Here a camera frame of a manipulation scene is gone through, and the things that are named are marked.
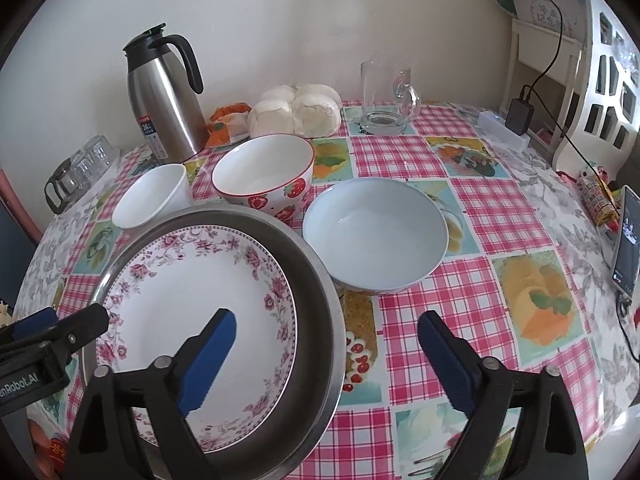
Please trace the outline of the floral rimmed white plate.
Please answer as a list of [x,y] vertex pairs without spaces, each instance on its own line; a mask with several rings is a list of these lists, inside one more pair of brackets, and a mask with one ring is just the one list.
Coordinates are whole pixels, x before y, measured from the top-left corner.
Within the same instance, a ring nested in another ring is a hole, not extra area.
[[84,364],[114,372],[174,356],[220,309],[234,315],[231,350],[186,418],[204,452],[248,437],[280,401],[296,355],[295,301],[280,264],[253,237],[214,224],[172,230],[126,258],[99,303],[110,326]]

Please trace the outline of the light blue bowl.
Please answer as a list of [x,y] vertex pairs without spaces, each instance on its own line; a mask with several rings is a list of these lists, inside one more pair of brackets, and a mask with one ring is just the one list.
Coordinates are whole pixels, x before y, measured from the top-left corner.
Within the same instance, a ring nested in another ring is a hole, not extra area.
[[406,182],[357,178],[309,205],[303,238],[334,281],[386,294],[429,276],[446,256],[449,230],[435,203]]

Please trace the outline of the small white square bowl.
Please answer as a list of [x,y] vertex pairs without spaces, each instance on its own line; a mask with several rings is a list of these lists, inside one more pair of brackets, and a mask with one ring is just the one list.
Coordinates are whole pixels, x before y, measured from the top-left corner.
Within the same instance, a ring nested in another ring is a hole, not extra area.
[[112,223],[123,231],[137,230],[193,204],[186,167],[163,165],[148,171],[128,188],[112,213]]

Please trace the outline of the strawberry pattern white bowl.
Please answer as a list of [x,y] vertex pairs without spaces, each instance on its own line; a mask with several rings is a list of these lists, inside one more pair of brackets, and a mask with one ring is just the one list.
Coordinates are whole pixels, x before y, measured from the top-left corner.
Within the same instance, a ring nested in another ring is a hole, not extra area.
[[295,134],[270,134],[225,154],[213,169],[212,183],[228,203],[289,222],[303,208],[312,170],[314,148],[309,141]]

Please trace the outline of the large stainless steel pan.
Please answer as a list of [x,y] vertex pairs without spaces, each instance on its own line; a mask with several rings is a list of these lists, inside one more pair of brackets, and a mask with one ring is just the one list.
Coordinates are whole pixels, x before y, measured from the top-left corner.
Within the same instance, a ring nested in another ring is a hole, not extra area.
[[269,214],[243,206],[207,203],[153,222],[135,235],[103,272],[90,299],[103,302],[127,260],[154,238],[196,224],[231,226],[256,238],[290,280],[298,336],[293,369],[283,396],[267,420],[246,439],[207,459],[221,479],[282,479],[312,452],[340,400],[345,325],[334,284],[314,250]]

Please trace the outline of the checkered picture tablecloth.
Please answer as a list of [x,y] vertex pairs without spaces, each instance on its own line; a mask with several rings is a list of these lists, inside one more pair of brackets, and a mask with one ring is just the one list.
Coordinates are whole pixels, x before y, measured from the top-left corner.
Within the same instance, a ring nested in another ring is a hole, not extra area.
[[[367,136],[356,106],[346,105],[340,131],[320,143],[320,166],[307,194],[352,177],[403,178],[442,205],[454,243],[439,268],[395,295],[347,295],[349,307],[376,317],[380,342],[369,370],[344,390],[333,422],[297,479],[425,478],[424,463],[407,454],[400,428],[425,413],[425,446],[444,448],[462,424],[416,340],[416,319],[439,312],[481,354],[563,374],[591,462],[592,478],[610,478],[623,455],[613,438],[638,422],[631,403],[639,389],[632,354],[639,348],[639,313],[615,314],[608,277],[588,214],[568,186],[535,152],[514,153],[478,130],[477,110],[429,105],[403,136]],[[500,268],[517,255],[552,266],[549,292],[573,298],[570,325],[552,324],[541,344],[522,337],[524,318],[511,312],[512,292]]]

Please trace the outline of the smartphone with dark screen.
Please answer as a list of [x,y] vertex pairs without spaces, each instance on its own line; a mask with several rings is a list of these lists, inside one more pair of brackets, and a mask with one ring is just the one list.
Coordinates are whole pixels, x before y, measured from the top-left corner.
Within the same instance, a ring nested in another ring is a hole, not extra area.
[[620,232],[612,263],[612,281],[629,299],[634,296],[634,286],[639,274],[639,196],[628,186],[623,186]]

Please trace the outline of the colourful candy tube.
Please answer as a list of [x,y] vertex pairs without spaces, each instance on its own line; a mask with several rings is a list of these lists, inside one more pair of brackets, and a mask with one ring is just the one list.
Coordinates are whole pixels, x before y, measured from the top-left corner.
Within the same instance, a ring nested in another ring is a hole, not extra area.
[[611,197],[603,189],[600,178],[591,170],[583,169],[577,178],[576,188],[596,227],[608,226],[616,231],[620,216]]

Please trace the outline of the orange snack packet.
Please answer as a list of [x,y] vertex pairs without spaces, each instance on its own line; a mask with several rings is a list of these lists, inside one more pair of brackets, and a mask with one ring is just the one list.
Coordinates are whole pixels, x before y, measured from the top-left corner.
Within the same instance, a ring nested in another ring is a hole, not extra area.
[[218,107],[206,124],[209,137],[208,148],[220,148],[246,140],[248,132],[248,114],[252,108],[244,103],[234,103]]

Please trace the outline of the white power strip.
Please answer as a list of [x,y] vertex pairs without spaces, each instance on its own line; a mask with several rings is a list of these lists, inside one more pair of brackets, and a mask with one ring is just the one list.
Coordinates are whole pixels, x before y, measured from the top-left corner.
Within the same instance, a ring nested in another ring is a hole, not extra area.
[[491,110],[480,112],[477,118],[477,128],[489,139],[503,144],[506,148],[517,153],[523,153],[529,144],[529,136],[519,136],[506,128],[504,120]]

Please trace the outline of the black charger plug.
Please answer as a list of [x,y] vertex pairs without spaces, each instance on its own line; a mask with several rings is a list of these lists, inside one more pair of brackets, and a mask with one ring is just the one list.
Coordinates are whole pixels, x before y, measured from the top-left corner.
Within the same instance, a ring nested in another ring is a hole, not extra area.
[[526,99],[513,99],[506,113],[504,125],[513,133],[522,136],[528,131],[533,114],[534,107]]

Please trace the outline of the clear glass mug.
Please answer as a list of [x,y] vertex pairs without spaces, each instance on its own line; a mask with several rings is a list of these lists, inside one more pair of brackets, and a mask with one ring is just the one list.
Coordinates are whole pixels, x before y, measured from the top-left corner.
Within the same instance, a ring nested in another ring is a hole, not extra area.
[[372,58],[360,65],[360,82],[364,132],[372,136],[405,134],[421,110],[411,68],[388,58]]

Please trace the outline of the bag of white buns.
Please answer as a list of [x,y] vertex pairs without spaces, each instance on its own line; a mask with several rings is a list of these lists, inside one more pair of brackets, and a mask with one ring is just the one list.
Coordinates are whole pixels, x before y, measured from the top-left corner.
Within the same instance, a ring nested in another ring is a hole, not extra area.
[[293,133],[307,139],[326,138],[342,124],[342,100],[326,84],[284,84],[262,94],[248,113],[252,139],[277,133]]

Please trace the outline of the stainless steel thermos jug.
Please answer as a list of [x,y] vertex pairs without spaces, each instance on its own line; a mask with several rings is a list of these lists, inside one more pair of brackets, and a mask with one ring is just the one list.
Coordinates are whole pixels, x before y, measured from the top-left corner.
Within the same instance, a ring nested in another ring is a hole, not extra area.
[[198,96],[204,91],[190,42],[164,34],[164,23],[124,47],[129,101],[150,150],[163,164],[178,164],[203,151],[209,133]]

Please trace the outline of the white wooden shelf unit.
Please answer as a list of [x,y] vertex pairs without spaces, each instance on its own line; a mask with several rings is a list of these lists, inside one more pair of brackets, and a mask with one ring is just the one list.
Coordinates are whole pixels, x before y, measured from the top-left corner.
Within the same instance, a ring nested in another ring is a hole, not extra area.
[[639,137],[639,51],[604,0],[514,0],[509,66],[535,75],[506,83],[500,110],[526,96],[530,143],[571,177],[590,162],[615,178]]

